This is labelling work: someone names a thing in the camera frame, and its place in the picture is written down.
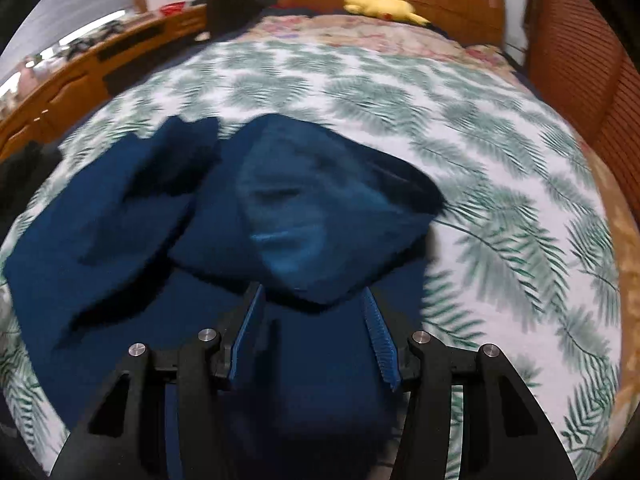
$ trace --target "silver screw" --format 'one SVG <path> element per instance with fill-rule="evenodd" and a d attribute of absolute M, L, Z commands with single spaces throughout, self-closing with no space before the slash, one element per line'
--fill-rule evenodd
<path fill-rule="evenodd" d="M 205 328 L 204 330 L 200 330 L 198 332 L 198 339 L 200 339 L 200 341 L 207 342 L 211 341 L 217 335 L 218 334 L 216 333 L 216 331 L 212 328 Z"/>
<path fill-rule="evenodd" d="M 484 345 L 482 347 L 482 351 L 489 357 L 498 357 L 498 355 L 500 355 L 500 349 L 496 345 L 493 345 L 491 343 L 489 343 L 488 345 Z"/>
<path fill-rule="evenodd" d="M 133 357 L 138 357 L 139 355 L 142 355 L 143 353 L 145 353 L 145 350 L 146 350 L 146 346 L 144 346 L 142 343 L 133 343 L 133 345 L 129 347 L 129 355 L 133 355 Z"/>
<path fill-rule="evenodd" d="M 424 330 L 418 330 L 418 332 L 414 332 L 412 335 L 412 339 L 420 345 L 424 345 L 431 341 L 431 334 L 425 332 Z"/>

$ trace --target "pikachu plush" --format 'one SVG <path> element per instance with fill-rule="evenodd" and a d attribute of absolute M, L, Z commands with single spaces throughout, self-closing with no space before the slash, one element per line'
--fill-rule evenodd
<path fill-rule="evenodd" d="M 429 20 L 414 14 L 414 6 L 407 0 L 344 0 L 344 10 L 381 20 L 413 22 L 426 25 Z"/>

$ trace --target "louvered wooden door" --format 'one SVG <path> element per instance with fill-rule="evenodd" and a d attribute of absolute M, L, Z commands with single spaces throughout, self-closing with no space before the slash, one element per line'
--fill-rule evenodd
<path fill-rule="evenodd" d="M 589 0 L 542 0 L 529 76 L 611 168 L 640 219 L 640 76 Z"/>

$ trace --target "red bowl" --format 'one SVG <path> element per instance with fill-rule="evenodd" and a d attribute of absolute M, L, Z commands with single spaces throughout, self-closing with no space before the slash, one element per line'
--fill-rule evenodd
<path fill-rule="evenodd" d="M 178 12 L 182 12 L 186 3 L 187 2 L 175 2 L 173 4 L 166 4 L 165 6 L 160 7 L 159 10 L 165 16 L 171 16 L 172 14 L 178 14 Z"/>

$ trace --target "green leaf pattern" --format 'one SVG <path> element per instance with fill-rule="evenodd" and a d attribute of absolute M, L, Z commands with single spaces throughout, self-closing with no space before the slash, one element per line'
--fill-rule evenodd
<path fill-rule="evenodd" d="M 571 128 L 496 76 L 455 63 L 287 41 L 213 44 L 119 95 L 61 145 L 62 163 L 18 216 L 15 243 L 69 180 L 132 132 L 169 116 L 220 118 L 220 137 L 278 112 L 323 124 L 423 170 L 447 199 L 433 223 L 425 330 L 501 346 L 535 392 L 578 476 L 598 463 L 618 384 L 620 293 L 604 210 Z M 66 428 L 31 369 L 0 276 L 0 386 L 49 470 Z M 457 478 L 461 390 L 447 479 Z"/>

